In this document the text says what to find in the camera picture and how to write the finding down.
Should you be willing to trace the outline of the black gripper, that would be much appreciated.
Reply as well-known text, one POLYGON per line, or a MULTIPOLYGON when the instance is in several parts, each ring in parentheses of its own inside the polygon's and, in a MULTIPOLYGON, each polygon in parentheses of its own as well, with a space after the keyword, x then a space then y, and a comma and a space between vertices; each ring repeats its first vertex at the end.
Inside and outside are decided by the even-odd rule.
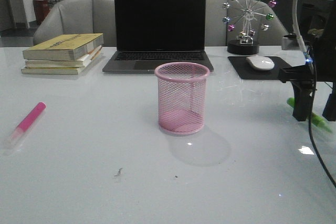
MULTIPOLYGON (((292 116, 297 121, 305 121, 311 114, 313 79, 318 81, 335 81, 335 0, 329 12, 322 35, 313 43, 308 51, 301 36, 297 18, 298 0, 292 1, 292 27, 296 35, 299 50, 303 53, 305 64, 296 67, 282 68, 278 79, 285 83, 291 81, 294 94, 292 116)), ((335 89, 329 94, 322 116, 328 121, 336 120, 335 89)))

